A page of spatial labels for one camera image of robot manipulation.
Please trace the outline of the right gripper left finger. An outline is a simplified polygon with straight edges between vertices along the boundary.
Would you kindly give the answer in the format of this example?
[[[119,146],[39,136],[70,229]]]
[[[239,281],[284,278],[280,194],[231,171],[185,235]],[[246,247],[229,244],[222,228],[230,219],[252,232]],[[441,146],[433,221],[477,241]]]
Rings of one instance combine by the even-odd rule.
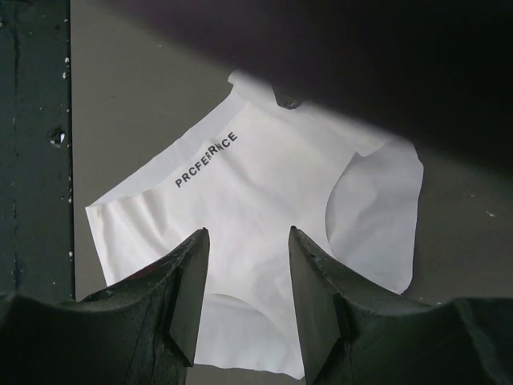
[[[193,365],[206,229],[80,302],[1,297],[4,384],[183,384]]]

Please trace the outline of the white underwear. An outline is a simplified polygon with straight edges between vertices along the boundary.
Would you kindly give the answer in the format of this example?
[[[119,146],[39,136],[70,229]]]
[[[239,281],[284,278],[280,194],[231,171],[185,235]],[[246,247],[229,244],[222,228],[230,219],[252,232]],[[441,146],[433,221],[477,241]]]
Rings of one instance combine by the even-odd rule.
[[[229,96],[86,209],[114,284],[210,236],[196,363],[304,377],[289,269],[297,227],[397,294],[413,277],[424,167],[414,145],[240,72]]]

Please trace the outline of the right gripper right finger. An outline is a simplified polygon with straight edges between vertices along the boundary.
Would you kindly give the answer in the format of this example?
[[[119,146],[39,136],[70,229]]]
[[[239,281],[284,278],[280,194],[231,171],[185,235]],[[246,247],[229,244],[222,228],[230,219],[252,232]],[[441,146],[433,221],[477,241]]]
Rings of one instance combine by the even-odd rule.
[[[509,384],[512,301],[430,306],[364,278],[297,228],[289,233],[308,384]]]

